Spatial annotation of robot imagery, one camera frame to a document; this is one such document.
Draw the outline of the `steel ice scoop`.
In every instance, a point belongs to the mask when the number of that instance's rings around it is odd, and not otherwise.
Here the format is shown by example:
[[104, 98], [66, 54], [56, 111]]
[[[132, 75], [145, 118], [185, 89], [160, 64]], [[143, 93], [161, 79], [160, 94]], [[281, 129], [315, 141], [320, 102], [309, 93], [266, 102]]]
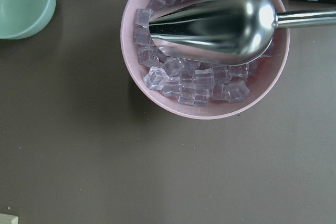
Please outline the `steel ice scoop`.
[[271, 0], [192, 0], [149, 21], [154, 44], [169, 57], [217, 65], [259, 58], [278, 29], [335, 24], [335, 9], [279, 13]]

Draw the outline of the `pink bowl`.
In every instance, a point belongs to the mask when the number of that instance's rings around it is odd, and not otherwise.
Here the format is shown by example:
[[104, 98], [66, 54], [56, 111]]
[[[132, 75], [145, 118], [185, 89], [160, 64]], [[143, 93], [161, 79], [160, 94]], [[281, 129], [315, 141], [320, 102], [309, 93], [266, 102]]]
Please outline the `pink bowl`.
[[135, 84], [155, 104], [174, 114], [191, 119], [221, 119], [241, 113], [264, 98], [278, 81], [287, 61], [290, 32], [279, 29], [275, 32], [271, 57], [261, 58], [255, 76], [250, 78], [247, 86], [250, 94], [243, 102], [211, 102], [208, 106], [190, 106], [166, 98], [159, 92], [147, 88], [143, 77], [148, 69], [139, 65], [137, 46], [133, 43], [134, 15], [138, 8], [145, 8], [150, 0], [128, 0], [120, 28], [121, 49], [125, 65]]

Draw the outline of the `green bowl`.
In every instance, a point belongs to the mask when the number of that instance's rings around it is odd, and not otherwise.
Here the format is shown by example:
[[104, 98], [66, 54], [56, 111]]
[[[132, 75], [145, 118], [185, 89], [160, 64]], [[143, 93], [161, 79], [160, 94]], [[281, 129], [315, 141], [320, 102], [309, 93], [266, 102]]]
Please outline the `green bowl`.
[[1, 0], [1, 39], [23, 39], [50, 22], [56, 0]]

